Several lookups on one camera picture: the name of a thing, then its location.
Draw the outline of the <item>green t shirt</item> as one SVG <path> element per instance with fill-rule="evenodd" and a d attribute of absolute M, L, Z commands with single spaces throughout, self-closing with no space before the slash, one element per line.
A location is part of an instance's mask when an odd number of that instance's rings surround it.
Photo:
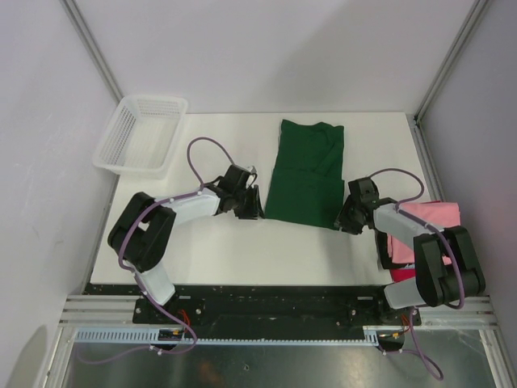
<path fill-rule="evenodd" d="M 283 120 L 266 218 L 333 230 L 344 199 L 344 148 L 342 125 Z"/>

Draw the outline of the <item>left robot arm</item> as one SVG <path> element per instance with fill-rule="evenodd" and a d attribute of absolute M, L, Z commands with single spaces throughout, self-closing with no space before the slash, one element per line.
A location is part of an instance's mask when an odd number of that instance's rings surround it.
<path fill-rule="evenodd" d="M 130 271 L 145 295 L 152 298 L 149 311 L 159 322 L 169 323 L 179 312 L 173 299 L 175 287 L 162 264 L 173 228 L 227 212 L 243 220 L 263 218 L 259 187 L 245 186 L 231 192 L 210 183 L 161 200 L 138 192 L 112 227 L 107 244 L 118 255 L 119 265 Z"/>

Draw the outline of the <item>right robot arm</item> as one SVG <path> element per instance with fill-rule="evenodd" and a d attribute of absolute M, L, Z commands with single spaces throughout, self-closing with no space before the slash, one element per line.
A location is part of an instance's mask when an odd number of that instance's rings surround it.
<path fill-rule="evenodd" d="M 415 275 L 384 288 L 372 313 L 382 324 L 391 324 L 411 306 L 454 309 L 465 299 L 485 292 L 485 276 L 469 232 L 463 226 L 440 227 L 391 198 L 361 200 L 348 196 L 336 222 L 339 230 L 361 234 L 365 227 L 393 236 L 414 253 Z"/>

